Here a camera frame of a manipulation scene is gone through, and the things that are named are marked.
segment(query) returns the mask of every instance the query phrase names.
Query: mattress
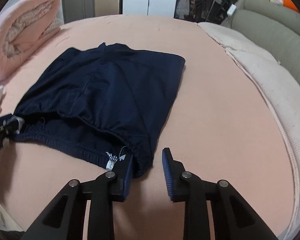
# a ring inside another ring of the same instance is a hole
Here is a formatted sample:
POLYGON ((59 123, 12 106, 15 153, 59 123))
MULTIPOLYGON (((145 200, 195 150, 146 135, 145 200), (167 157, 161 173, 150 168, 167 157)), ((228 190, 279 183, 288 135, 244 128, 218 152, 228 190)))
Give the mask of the mattress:
MULTIPOLYGON (((258 89, 224 49, 194 23, 150 16, 107 16, 64 25, 4 82, 2 114, 62 52, 122 43, 182 56, 179 91, 162 128, 153 167, 114 203, 116 239, 181 239, 184 203, 167 194, 161 151, 201 179, 228 180, 278 236, 293 210, 293 176, 282 136, 258 89)), ((0 151, 0 203, 26 230, 71 179, 93 180, 104 169, 35 143, 7 142, 0 151)))

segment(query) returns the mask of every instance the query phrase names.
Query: hanging clothes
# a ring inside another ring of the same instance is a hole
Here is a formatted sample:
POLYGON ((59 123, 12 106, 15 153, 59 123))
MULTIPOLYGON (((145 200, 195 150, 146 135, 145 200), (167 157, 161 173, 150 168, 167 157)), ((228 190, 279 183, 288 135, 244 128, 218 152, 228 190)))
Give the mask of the hanging clothes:
POLYGON ((185 15, 190 13, 190 0, 178 0, 176 7, 176 16, 178 19, 183 20, 185 15))
POLYGON ((14 114, 25 124, 11 139, 41 142, 111 170, 130 151, 134 176, 152 166, 185 60, 122 44, 59 56, 14 114))

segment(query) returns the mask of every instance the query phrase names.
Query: metal screw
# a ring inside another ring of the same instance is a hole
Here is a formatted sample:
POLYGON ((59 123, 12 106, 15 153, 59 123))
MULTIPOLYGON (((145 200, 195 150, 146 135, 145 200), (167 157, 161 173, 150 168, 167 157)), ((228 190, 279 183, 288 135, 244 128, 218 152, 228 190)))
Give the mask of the metal screw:
POLYGON ((184 171, 182 173, 182 177, 184 177, 185 179, 189 179, 189 178, 191 178, 191 176, 192 176, 192 174, 189 171, 184 171))
POLYGON ((73 179, 71 181, 69 181, 69 186, 70 187, 75 187, 79 184, 79 182, 76 179, 73 179))
POLYGON ((228 187, 229 183, 228 183, 228 181, 226 181, 226 180, 220 180, 220 181, 219 181, 219 185, 220 185, 221 187, 228 187))
POLYGON ((113 171, 108 171, 107 173, 106 173, 106 177, 107 178, 113 178, 115 176, 115 173, 113 172, 113 171))

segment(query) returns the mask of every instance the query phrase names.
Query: blue gripper pad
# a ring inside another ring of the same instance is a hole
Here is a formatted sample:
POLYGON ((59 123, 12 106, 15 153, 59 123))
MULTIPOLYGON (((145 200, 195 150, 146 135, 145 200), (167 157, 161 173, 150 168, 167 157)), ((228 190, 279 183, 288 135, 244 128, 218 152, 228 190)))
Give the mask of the blue gripper pad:
POLYGON ((173 177, 169 166, 168 157, 164 149, 162 150, 162 165, 163 165, 164 176, 166 179, 168 195, 170 197, 170 200, 173 200, 174 197, 173 177))
POLYGON ((127 168, 127 172, 125 174, 124 181, 123 181, 123 197, 124 197, 124 200, 129 195, 130 185, 131 185, 131 181, 132 181, 132 173, 133 173, 132 158, 133 158, 133 156, 131 154, 129 164, 128 164, 128 168, 127 168))

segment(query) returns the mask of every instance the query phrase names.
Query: beige blanket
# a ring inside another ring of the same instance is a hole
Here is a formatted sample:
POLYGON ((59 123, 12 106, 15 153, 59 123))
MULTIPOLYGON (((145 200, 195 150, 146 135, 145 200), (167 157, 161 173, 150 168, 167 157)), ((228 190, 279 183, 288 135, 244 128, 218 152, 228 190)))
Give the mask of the beige blanket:
POLYGON ((300 225, 300 86, 266 50, 253 44, 237 31, 210 24, 199 26, 215 41, 254 82, 265 99, 286 144, 294 176, 295 202, 284 239, 300 225))

